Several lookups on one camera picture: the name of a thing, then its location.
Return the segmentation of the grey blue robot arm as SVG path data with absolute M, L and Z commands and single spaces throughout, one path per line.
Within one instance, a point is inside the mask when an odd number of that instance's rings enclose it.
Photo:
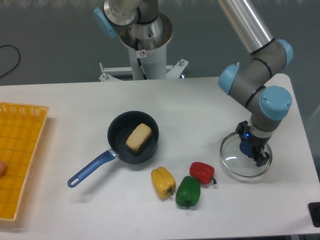
M 267 87 L 266 83 L 291 62 L 293 49 L 285 40 L 273 37 L 251 1 L 221 0 L 219 4 L 252 58 L 244 67 L 232 64 L 225 68 L 218 86 L 251 113 L 249 121 L 238 124 L 236 133 L 241 152 L 261 167 L 271 158 L 265 146 L 292 104 L 285 88 Z M 134 80 L 181 74 L 178 68 L 167 70 L 173 26 L 156 0 L 107 0 L 93 13 L 102 31 L 119 37 L 127 47 Z

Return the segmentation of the fingertip at left edge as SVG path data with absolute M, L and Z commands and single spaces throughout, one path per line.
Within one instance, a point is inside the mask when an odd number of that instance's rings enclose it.
M 7 170 L 7 165 L 5 162 L 0 161 L 0 176 L 3 176 Z

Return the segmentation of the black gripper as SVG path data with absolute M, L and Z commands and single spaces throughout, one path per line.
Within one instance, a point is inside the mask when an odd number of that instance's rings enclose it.
M 257 167 L 264 166 L 270 159 L 265 145 L 272 136 L 272 131 L 258 129 L 252 122 L 240 122 L 235 132 L 240 137 L 239 149 L 246 156 L 252 156 Z

